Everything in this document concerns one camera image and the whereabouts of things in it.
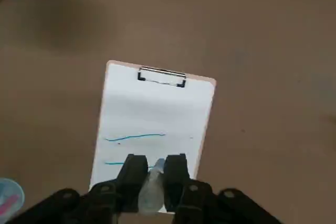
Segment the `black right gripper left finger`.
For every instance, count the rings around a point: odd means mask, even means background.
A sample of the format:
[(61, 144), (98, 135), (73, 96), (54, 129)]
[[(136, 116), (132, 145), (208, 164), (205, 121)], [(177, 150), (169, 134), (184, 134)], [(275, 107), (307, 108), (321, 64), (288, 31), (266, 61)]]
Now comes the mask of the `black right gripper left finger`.
[(130, 154), (117, 177), (80, 195), (61, 189), (8, 223), (118, 223), (123, 212), (138, 212), (138, 195), (148, 175), (144, 155)]

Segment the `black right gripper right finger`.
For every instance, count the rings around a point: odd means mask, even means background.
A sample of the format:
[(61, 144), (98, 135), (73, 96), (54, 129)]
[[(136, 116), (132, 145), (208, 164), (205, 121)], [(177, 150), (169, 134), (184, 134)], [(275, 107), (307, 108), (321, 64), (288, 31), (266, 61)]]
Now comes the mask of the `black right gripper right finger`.
[(191, 179), (185, 154), (169, 155), (163, 173), (164, 206), (173, 223), (281, 223), (236, 188), (215, 194), (205, 182)]

